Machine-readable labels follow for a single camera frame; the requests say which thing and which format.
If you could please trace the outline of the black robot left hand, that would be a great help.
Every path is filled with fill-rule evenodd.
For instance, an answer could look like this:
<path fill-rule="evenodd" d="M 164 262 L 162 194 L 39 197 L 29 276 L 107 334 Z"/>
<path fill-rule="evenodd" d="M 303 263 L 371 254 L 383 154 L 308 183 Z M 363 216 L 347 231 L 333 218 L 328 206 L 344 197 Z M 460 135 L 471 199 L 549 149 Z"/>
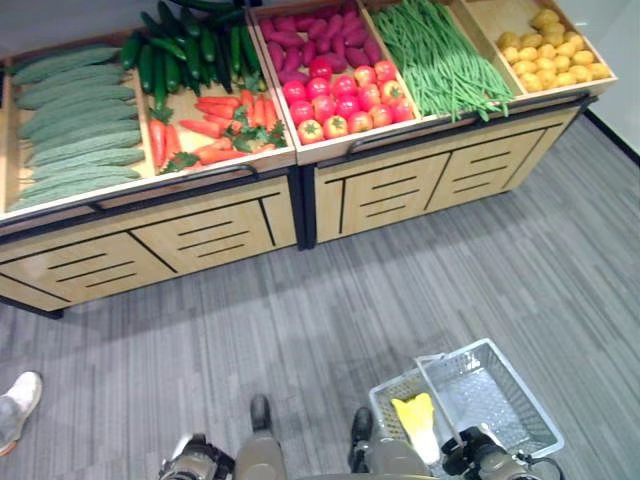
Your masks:
<path fill-rule="evenodd" d="M 202 433 L 183 437 L 171 459 L 172 479 L 230 479 L 235 460 Z"/>

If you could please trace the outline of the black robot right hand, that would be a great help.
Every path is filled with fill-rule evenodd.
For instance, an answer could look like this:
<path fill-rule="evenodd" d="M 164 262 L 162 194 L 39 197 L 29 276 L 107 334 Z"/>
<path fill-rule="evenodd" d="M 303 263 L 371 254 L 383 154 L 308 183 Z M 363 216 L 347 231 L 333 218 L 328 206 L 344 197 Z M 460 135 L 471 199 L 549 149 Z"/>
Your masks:
<path fill-rule="evenodd" d="M 462 475 L 465 479 L 480 479 L 482 462 L 491 455 L 507 454 L 492 437 L 479 427 L 472 426 L 452 437 L 441 447 L 442 467 L 451 476 Z"/>

